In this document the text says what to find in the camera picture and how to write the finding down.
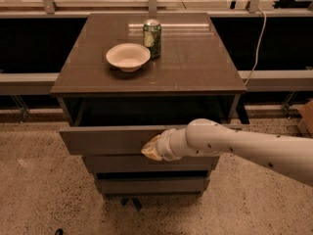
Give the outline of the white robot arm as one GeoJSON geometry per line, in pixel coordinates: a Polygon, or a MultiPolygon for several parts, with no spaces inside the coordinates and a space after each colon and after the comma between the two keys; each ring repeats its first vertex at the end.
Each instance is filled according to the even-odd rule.
{"type": "Polygon", "coordinates": [[[205,118],[163,131],[146,143],[141,153],[169,162],[229,153],[313,185],[313,139],[234,130],[205,118]]]}

